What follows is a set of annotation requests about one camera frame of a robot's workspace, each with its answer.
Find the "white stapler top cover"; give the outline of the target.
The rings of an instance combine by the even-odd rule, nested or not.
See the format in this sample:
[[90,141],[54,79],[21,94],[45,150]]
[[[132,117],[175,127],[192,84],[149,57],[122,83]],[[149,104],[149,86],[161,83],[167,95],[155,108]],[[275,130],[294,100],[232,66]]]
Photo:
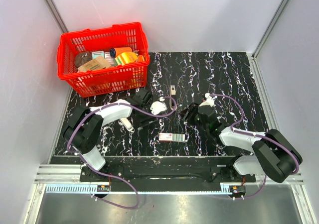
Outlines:
[[134,127],[127,118],[121,118],[120,122],[126,128],[128,132],[134,132]]

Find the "red white staple box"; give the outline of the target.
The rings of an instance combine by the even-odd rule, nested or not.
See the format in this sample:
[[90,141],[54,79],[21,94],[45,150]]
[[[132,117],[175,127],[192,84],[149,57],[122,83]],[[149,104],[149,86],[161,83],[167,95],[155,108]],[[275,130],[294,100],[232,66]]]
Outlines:
[[160,133],[159,134],[159,141],[185,142],[185,134]]

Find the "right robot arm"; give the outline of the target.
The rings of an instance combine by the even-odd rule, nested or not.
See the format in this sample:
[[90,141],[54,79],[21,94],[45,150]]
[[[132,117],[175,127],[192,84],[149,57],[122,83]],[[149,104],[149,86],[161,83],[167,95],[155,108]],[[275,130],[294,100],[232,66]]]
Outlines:
[[244,175],[266,175],[271,180],[282,183],[298,171],[303,159],[290,142],[276,129],[267,132],[244,131],[231,128],[218,118],[211,105],[191,105],[180,112],[184,122],[201,128],[206,137],[215,144],[232,146],[249,151],[234,159],[227,169],[227,178],[240,181]]

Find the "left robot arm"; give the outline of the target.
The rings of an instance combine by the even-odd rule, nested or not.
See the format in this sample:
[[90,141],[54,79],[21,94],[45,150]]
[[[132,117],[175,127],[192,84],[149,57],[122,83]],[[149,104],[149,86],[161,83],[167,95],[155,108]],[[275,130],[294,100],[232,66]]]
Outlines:
[[133,131],[135,127],[141,130],[157,119],[133,107],[150,112],[152,102],[152,93],[141,88],[136,94],[119,99],[105,109],[101,106],[76,108],[62,130],[62,136],[67,142],[67,151],[81,154],[84,161],[92,167],[91,177],[97,182],[103,182],[108,176],[108,165],[97,147],[102,127],[120,120],[128,131]]

